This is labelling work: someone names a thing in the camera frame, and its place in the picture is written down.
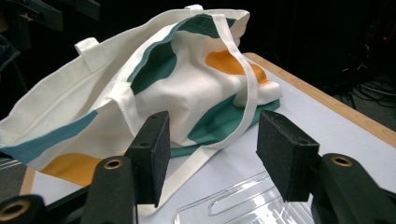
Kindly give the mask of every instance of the wooden table edge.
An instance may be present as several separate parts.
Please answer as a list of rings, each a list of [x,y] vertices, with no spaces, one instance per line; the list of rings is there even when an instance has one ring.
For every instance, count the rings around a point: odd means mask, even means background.
[[[27,167],[21,185],[20,195],[26,195],[32,193],[34,178],[35,178],[35,169],[31,167]]]
[[[263,57],[251,52],[244,53],[244,55],[252,61],[258,63],[274,75],[287,81],[290,85],[294,86],[298,90],[314,98],[321,104],[329,107],[332,111],[338,113],[346,119],[349,119],[359,127],[363,128],[363,130],[371,133],[372,135],[396,148],[396,132],[394,132],[393,130],[385,127],[384,125],[376,122],[373,119],[368,118],[361,112],[341,103],[340,101],[334,99],[325,92],[320,91],[314,86],[311,86],[310,84],[302,81],[301,79],[276,66],[275,64],[268,62]]]

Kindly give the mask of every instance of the white table surface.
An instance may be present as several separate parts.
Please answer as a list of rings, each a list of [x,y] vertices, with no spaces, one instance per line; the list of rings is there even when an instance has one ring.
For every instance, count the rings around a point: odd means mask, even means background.
[[[314,98],[266,70],[280,84],[283,96],[276,112],[285,115],[320,143],[319,155],[340,153],[359,161],[383,189],[396,192],[396,148],[335,113]],[[176,210],[222,189],[227,189],[262,171],[256,155],[258,125],[253,126],[233,145],[218,152],[186,182],[169,201],[149,217],[139,215],[140,224],[172,223]],[[172,174],[186,157],[169,161]],[[79,189],[61,179],[35,172],[31,193],[41,195],[46,204]]]

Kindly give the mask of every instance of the screw hole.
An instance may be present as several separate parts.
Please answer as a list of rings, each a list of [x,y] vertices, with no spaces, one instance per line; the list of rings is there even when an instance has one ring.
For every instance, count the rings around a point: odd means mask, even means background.
[[[352,166],[352,161],[346,157],[334,156],[332,162],[340,166]]]
[[[107,170],[117,169],[120,166],[122,166],[122,161],[120,161],[120,160],[111,160],[111,161],[106,162],[106,164],[105,164],[105,168]]]
[[[0,210],[0,221],[8,221],[23,214],[30,207],[29,201],[19,200]]]

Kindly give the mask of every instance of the transparent plastic container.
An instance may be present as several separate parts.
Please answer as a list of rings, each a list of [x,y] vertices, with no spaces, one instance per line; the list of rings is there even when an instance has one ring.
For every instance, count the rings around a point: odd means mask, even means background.
[[[307,203],[284,203],[267,172],[177,209],[173,224],[314,224]]]

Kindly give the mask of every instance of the table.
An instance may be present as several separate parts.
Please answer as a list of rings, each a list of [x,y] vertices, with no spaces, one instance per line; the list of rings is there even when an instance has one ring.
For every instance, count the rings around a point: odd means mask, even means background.
[[[245,53],[261,65],[269,79],[280,84],[283,96],[277,113],[283,114],[320,143],[319,155],[340,153],[359,161],[383,189],[396,192],[396,132],[333,99],[254,53]],[[196,202],[265,168],[257,157],[258,125],[224,148],[186,182],[154,215],[139,215],[139,223],[171,223],[178,208]],[[171,159],[168,174],[186,157]],[[28,169],[21,194],[42,195],[52,203],[79,186]]]

